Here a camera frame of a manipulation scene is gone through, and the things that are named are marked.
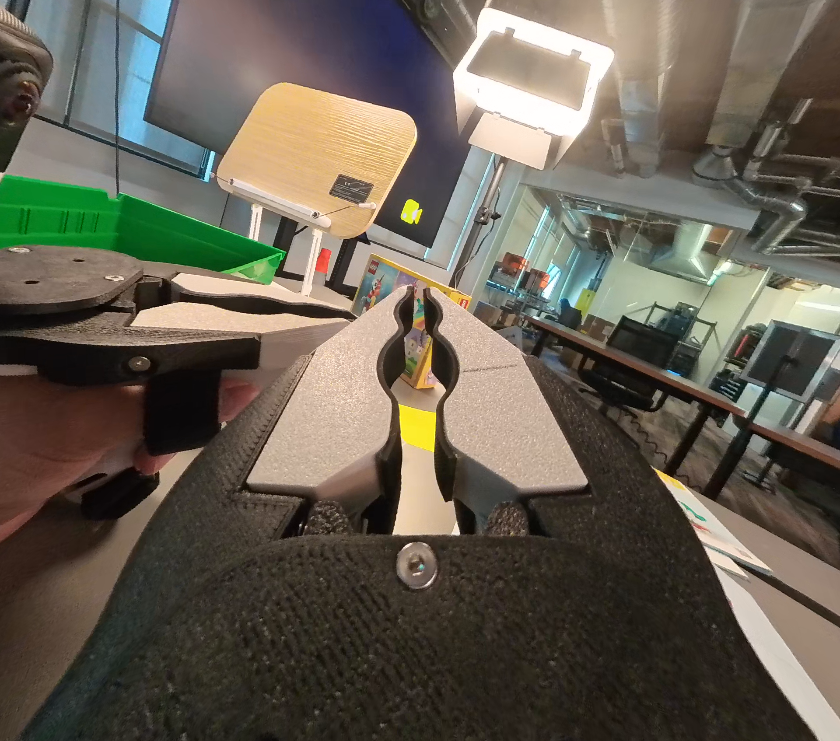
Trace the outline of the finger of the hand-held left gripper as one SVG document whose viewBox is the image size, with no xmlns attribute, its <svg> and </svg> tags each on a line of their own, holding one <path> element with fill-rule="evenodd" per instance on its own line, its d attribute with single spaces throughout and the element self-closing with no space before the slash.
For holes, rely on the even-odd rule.
<svg viewBox="0 0 840 741">
<path fill-rule="evenodd" d="M 200 304 L 242 315 L 301 318 L 356 319 L 349 309 L 294 293 L 277 285 L 253 283 L 242 278 L 179 273 L 172 279 L 172 302 Z"/>
<path fill-rule="evenodd" d="M 289 367 L 349 325 L 345 318 L 310 318 L 292 313 L 254 315 L 209 304 L 174 303 L 148 308 L 132 321 L 134 328 L 175 329 L 197 333 L 256 334 L 259 368 Z"/>
</svg>

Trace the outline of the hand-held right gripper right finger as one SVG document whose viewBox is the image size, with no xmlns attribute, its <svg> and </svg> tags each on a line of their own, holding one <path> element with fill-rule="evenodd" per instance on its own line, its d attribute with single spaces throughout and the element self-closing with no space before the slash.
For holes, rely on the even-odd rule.
<svg viewBox="0 0 840 741">
<path fill-rule="evenodd" d="M 586 493 L 589 483 L 522 350 L 435 287 L 424 290 L 436 409 L 437 483 L 457 518 L 502 503 Z"/>
</svg>

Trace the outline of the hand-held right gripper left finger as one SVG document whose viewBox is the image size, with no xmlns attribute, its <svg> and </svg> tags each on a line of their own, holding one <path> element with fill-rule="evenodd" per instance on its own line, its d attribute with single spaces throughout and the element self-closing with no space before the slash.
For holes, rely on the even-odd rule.
<svg viewBox="0 0 840 741">
<path fill-rule="evenodd" d="M 403 450 L 392 386 L 405 366 L 415 291 L 397 287 L 313 352 L 248 474 L 250 491 L 395 517 Z"/>
</svg>

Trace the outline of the instruction booklet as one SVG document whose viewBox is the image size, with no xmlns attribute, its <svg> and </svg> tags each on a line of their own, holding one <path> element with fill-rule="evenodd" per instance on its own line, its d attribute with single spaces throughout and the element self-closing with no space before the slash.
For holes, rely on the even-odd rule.
<svg viewBox="0 0 840 741">
<path fill-rule="evenodd" d="M 734 576 L 712 565 L 738 625 L 786 700 L 818 740 L 839 739 L 839 718 L 760 605 Z"/>
</svg>

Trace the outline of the spiral duct elbow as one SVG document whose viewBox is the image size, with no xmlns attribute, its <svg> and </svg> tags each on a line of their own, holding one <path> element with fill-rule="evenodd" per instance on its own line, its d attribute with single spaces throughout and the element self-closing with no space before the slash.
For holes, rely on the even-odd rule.
<svg viewBox="0 0 840 741">
<path fill-rule="evenodd" d="M 760 254 L 776 253 L 808 215 L 805 190 L 812 186 L 807 176 L 767 176 L 761 172 L 770 148 L 757 145 L 742 168 L 736 166 L 735 147 L 712 146 L 692 164 L 693 181 L 700 186 L 729 193 L 753 210 L 769 213 L 769 222 L 754 240 Z"/>
</svg>

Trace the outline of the yellow lego box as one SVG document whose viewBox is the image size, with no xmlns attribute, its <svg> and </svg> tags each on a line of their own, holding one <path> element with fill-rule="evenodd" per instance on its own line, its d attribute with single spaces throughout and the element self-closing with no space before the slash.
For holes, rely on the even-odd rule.
<svg viewBox="0 0 840 741">
<path fill-rule="evenodd" d="M 454 287 L 428 281 L 419 274 L 384 257 L 372 254 L 353 299 L 351 311 L 361 316 L 388 297 L 397 287 L 410 286 L 415 293 L 413 327 L 405 337 L 405 369 L 402 379 L 414 389 L 433 388 L 437 379 L 432 371 L 432 340 L 426 330 L 424 290 L 439 289 L 462 308 L 469 308 L 471 297 Z"/>
</svg>

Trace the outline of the person's left hand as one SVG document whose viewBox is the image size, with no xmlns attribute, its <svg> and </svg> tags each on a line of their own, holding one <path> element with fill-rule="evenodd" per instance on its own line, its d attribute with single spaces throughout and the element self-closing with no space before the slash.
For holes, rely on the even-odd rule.
<svg viewBox="0 0 840 741">
<path fill-rule="evenodd" d="M 148 452 L 142 386 L 70 388 L 42 377 L 1 379 L 1 540 L 119 448 L 159 472 L 173 454 Z"/>
</svg>

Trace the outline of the green plastic bin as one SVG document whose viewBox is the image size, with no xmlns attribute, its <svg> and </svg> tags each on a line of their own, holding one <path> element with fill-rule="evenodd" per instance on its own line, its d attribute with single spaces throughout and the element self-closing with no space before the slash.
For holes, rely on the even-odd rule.
<svg viewBox="0 0 840 741">
<path fill-rule="evenodd" d="M 103 190 L 4 175 L 2 247 L 94 248 L 269 284 L 286 253 L 159 205 Z"/>
</svg>

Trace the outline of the yellow paper sheet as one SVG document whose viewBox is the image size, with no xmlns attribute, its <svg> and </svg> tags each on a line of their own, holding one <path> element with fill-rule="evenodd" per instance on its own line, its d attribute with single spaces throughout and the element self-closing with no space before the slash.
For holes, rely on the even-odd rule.
<svg viewBox="0 0 840 741">
<path fill-rule="evenodd" d="M 415 409 L 400 403 L 402 441 L 419 450 L 434 452 L 437 416 L 435 411 Z"/>
</svg>

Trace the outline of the long brown table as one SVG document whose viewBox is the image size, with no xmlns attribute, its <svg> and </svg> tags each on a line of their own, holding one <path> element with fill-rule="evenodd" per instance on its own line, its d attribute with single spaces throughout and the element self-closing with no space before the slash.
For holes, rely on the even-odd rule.
<svg viewBox="0 0 840 741">
<path fill-rule="evenodd" d="M 677 473 L 714 411 L 744 415 L 729 398 L 666 370 L 676 338 L 662 330 L 624 318 L 603 344 L 575 329 L 544 319 L 529 318 L 528 322 L 540 330 L 532 349 L 533 357 L 542 354 L 550 338 L 581 354 L 579 379 L 601 400 L 602 413 L 609 408 L 656 412 L 669 397 L 699 405 L 697 416 L 665 464 L 667 475 Z"/>
<path fill-rule="evenodd" d="M 765 456 L 772 465 L 821 485 L 839 489 L 839 450 L 811 436 L 760 420 L 747 423 L 751 436 L 766 440 Z"/>
</svg>

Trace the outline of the black office chair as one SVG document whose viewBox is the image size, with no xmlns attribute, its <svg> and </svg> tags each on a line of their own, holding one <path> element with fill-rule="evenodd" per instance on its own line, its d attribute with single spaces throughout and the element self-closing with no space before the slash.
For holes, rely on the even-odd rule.
<svg viewBox="0 0 840 741">
<path fill-rule="evenodd" d="M 606 342 L 609 347 L 660 369 L 667 368 L 678 343 L 674 334 L 627 316 L 621 317 Z M 658 392 L 651 380 L 604 361 L 596 360 L 588 367 L 583 360 L 577 374 L 601 400 L 598 410 L 605 416 L 611 409 L 656 412 L 669 395 L 667 391 Z"/>
</svg>

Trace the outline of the wooden book stand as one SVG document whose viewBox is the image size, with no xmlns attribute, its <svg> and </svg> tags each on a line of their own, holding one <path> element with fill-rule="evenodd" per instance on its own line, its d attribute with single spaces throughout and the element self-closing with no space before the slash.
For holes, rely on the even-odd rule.
<svg viewBox="0 0 840 741">
<path fill-rule="evenodd" d="M 255 240 L 262 210 L 312 230 L 301 295 L 308 296 L 322 237 L 351 240 L 373 224 L 417 142 L 401 110 L 295 84 L 257 99 L 215 179 L 251 207 Z"/>
</svg>

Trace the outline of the closed booklet with unicorn cover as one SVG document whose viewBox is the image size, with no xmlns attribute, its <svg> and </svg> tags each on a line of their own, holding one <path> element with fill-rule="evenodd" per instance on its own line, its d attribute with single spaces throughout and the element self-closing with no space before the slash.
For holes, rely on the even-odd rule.
<svg viewBox="0 0 840 741">
<path fill-rule="evenodd" d="M 686 515 L 713 566 L 740 578 L 747 578 L 748 570 L 763 576 L 773 574 L 772 569 L 747 549 L 701 502 L 695 491 L 659 470 L 654 472 Z"/>
</svg>

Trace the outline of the metal exhaust hood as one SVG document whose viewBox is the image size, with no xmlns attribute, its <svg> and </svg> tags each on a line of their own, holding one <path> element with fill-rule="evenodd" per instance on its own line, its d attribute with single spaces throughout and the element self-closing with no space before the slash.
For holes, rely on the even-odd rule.
<svg viewBox="0 0 840 741">
<path fill-rule="evenodd" d="M 717 251 L 729 232 L 713 224 L 682 222 L 675 228 L 670 247 L 657 252 L 648 267 L 692 283 L 711 285 L 721 264 Z"/>
</svg>

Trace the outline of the studio light on stand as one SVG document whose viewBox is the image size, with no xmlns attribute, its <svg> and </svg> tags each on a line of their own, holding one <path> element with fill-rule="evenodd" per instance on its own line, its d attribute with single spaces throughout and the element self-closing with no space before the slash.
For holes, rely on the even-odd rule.
<svg viewBox="0 0 840 741">
<path fill-rule="evenodd" d="M 500 218 L 496 196 L 509 162 L 553 169 L 590 122 L 614 50 L 504 11 L 487 0 L 476 38 L 453 73 L 458 130 L 493 156 L 489 185 L 450 278 L 476 258 L 481 232 Z"/>
</svg>

